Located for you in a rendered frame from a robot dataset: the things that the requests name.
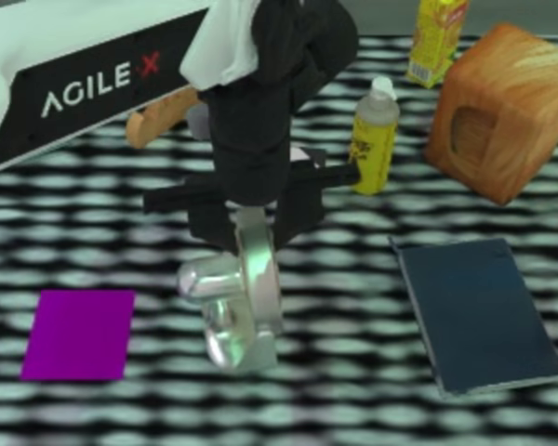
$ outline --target striped cloth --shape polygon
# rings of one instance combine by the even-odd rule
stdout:
[[[286,334],[281,364],[261,374],[229,377],[208,361],[175,276],[214,250],[191,238],[185,214],[140,208],[144,190],[212,168],[205,142],[182,127],[133,151],[120,118],[0,174],[0,446],[558,446],[558,383],[441,400],[386,240],[505,237],[558,348],[558,149],[505,208],[426,165],[438,91],[404,79],[410,44],[363,39],[359,60],[295,120],[294,144],[335,164],[376,74],[394,79],[402,107],[387,190],[328,191],[325,222],[279,254]],[[50,288],[137,291],[124,381],[19,382]]]

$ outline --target wooden block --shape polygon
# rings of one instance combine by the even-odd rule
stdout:
[[[494,203],[515,198],[558,144],[558,46],[500,24],[445,77],[427,161]]]
[[[150,104],[143,112],[133,112],[126,123],[128,143],[135,149],[143,149],[183,121],[186,112],[199,102],[196,90],[186,87]]]

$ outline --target yellow carton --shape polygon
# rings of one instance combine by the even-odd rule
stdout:
[[[455,60],[470,0],[420,0],[407,78],[432,88]]]

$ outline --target purple square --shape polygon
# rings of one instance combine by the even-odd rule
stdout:
[[[20,379],[123,379],[134,301],[124,290],[42,291]]]

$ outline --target bottle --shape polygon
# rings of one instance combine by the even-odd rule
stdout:
[[[361,180],[352,186],[356,192],[374,195],[386,186],[400,114],[392,80],[374,79],[355,109],[350,163],[360,169]]]

